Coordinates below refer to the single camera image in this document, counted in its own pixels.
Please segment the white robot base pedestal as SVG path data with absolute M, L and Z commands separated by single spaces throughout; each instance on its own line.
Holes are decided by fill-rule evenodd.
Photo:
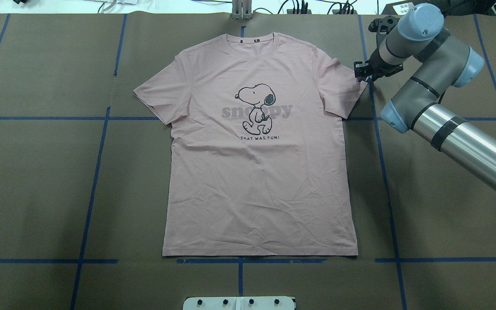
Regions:
M 295 310 L 289 296 L 231 296 L 187 298 L 183 310 Z

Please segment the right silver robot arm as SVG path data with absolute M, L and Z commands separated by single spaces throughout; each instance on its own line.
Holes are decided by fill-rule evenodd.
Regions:
M 376 49 L 355 62 L 359 81 L 374 82 L 403 70 L 414 58 L 417 71 L 384 105 L 380 116 L 400 133 L 409 130 L 496 190 L 496 139 L 441 104 L 449 87 L 463 87 L 484 68 L 484 59 L 444 27 L 441 10 L 430 3 L 410 8 L 400 18 L 373 20 Z

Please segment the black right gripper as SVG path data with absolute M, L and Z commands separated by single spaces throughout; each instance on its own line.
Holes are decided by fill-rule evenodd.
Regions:
M 354 76 L 358 82 L 374 82 L 379 78 L 391 77 L 402 71 L 403 64 L 392 65 L 383 61 L 379 56 L 365 62 L 354 62 Z

